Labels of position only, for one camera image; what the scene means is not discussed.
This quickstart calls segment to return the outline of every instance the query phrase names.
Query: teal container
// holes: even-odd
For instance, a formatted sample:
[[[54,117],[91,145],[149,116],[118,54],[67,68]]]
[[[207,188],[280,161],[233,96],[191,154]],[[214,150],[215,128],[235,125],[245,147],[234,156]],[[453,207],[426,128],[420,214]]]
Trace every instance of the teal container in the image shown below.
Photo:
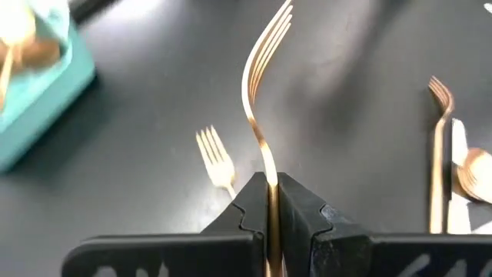
[[[94,61],[74,26],[71,22],[57,64],[12,78],[0,115],[0,172],[9,170],[95,77]],[[42,24],[39,32],[49,35]]]

